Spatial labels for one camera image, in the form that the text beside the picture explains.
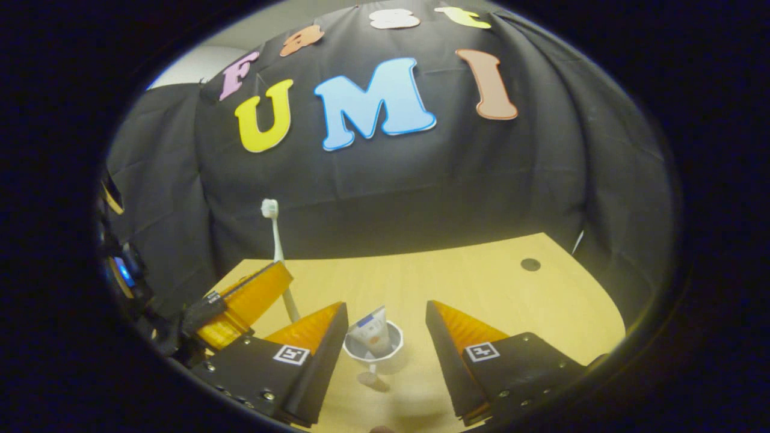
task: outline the wooden table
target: wooden table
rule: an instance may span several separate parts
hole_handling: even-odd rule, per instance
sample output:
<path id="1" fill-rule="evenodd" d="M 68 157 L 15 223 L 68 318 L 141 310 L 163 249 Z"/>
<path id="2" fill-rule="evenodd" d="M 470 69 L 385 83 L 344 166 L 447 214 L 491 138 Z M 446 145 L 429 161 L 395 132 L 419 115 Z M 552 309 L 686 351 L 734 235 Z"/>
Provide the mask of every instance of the wooden table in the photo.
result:
<path id="1" fill-rule="evenodd" d="M 438 300 L 515 335 L 534 332 L 586 365 L 611 351 L 625 336 L 618 309 L 596 280 L 544 233 L 470 247 L 329 260 L 291 260 L 291 291 L 305 316 L 338 300 L 350 323 L 385 305 L 387 318 L 404 332 L 408 362 L 380 377 L 386 393 L 357 381 L 365 368 L 340 352 L 319 422 L 312 431 L 368 433 L 386 425 L 397 433 L 463 431 L 441 375 L 425 325 L 428 300 Z M 537 271 L 521 261 L 534 258 Z M 222 290 L 265 267 L 269 260 L 244 260 L 213 289 Z M 253 325 L 265 337 L 290 324 L 279 300 Z"/>

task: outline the toothbrush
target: toothbrush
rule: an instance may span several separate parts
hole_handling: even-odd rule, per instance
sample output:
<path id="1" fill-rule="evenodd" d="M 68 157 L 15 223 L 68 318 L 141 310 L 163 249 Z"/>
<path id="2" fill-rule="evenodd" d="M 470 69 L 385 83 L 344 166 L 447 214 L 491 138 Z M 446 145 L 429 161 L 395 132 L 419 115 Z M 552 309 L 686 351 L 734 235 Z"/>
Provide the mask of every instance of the toothbrush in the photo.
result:
<path id="1" fill-rule="evenodd" d="M 273 242 L 276 245 L 276 254 L 273 258 L 273 262 L 283 262 L 281 238 L 278 236 L 278 200 L 262 200 L 262 216 L 273 220 Z M 300 313 L 296 309 L 294 298 L 291 296 L 291 291 L 288 288 L 283 292 L 283 303 L 286 305 L 286 312 L 289 313 L 289 318 L 292 323 L 298 321 L 300 319 Z"/>

